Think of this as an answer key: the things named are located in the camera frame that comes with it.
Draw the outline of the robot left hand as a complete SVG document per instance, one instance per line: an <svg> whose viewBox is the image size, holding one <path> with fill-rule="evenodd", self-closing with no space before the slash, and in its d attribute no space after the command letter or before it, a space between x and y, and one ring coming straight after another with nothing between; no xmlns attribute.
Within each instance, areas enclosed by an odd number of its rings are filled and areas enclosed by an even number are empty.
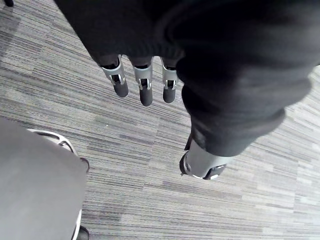
<svg viewBox="0 0 320 240"><path fill-rule="evenodd" d="M144 106L152 60L162 62L163 99L178 81L191 132L184 175L212 180L285 108L311 89L320 62L317 0L58 0L56 5L119 97L128 95L121 57L133 66Z"/></svg>

